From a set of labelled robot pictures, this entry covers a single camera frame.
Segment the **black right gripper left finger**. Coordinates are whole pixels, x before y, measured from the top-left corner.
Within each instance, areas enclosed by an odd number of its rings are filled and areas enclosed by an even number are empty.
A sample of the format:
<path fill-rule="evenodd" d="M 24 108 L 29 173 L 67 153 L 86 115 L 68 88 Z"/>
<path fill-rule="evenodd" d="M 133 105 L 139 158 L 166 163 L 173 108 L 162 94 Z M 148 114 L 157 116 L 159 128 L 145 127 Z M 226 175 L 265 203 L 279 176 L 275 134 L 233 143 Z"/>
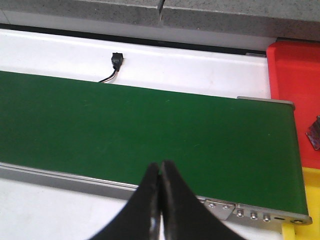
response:
<path fill-rule="evenodd" d="M 92 240 L 158 240 L 160 237 L 159 166 L 151 163 L 122 210 Z"/>

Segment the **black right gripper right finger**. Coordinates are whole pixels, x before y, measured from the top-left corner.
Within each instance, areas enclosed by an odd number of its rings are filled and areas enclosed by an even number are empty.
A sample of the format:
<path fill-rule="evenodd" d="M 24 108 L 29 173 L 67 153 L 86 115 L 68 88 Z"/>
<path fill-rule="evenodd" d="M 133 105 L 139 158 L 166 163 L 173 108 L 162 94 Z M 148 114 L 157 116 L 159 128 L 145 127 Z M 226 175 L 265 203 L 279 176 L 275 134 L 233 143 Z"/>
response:
<path fill-rule="evenodd" d="M 161 210 L 166 240 L 242 240 L 197 199 L 175 163 L 161 164 Z"/>

